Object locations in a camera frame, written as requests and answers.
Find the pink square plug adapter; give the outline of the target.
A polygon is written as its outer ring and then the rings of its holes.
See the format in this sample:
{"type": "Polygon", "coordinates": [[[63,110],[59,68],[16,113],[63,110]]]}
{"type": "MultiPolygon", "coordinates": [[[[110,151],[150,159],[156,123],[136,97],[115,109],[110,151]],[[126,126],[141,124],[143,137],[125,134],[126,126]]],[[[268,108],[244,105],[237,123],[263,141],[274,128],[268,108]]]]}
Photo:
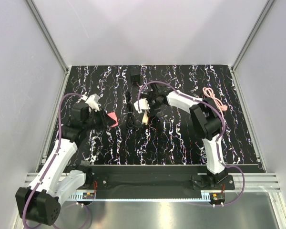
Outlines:
{"type": "Polygon", "coordinates": [[[118,125],[118,118],[115,112],[108,113],[108,116],[114,120],[114,124],[110,125],[110,127],[115,127],[118,125]]]}

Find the beige red power strip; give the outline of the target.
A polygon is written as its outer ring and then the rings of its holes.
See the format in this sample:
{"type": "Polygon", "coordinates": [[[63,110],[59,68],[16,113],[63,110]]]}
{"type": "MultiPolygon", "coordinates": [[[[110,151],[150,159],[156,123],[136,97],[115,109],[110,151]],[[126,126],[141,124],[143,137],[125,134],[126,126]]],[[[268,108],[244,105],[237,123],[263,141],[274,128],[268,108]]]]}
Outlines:
{"type": "Polygon", "coordinates": [[[148,125],[149,123],[149,110],[145,110],[142,118],[142,124],[148,125]]]}

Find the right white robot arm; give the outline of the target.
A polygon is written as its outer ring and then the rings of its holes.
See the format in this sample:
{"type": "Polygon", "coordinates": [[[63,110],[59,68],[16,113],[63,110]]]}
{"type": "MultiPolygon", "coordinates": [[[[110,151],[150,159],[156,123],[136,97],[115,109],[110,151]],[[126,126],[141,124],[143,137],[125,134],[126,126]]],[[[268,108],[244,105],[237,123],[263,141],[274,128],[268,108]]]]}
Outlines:
{"type": "Polygon", "coordinates": [[[221,145],[225,122],[214,99],[192,97],[160,81],[148,84],[152,90],[145,94],[139,92],[136,110],[139,113],[144,110],[146,116],[153,116],[160,111],[162,105],[167,105],[187,112],[191,117],[194,132],[203,141],[207,158],[207,174],[192,178],[191,181],[199,189],[218,189],[223,185],[228,173],[221,145]]]}

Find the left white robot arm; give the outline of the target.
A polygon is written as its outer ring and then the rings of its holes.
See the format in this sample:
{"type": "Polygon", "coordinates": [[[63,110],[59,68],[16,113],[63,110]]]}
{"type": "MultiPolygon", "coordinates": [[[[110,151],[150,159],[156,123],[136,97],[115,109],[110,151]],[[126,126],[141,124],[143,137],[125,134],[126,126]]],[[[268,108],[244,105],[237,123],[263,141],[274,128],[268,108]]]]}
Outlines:
{"type": "Polygon", "coordinates": [[[87,169],[72,170],[62,181],[59,179],[90,131],[117,124],[115,112],[107,113],[97,105],[78,103],[71,108],[70,118],[61,126],[60,136],[41,171],[27,187],[20,187],[15,194],[25,228],[29,228],[29,220],[52,226],[69,196],[79,187],[88,189],[93,185],[93,177],[87,169]]]}

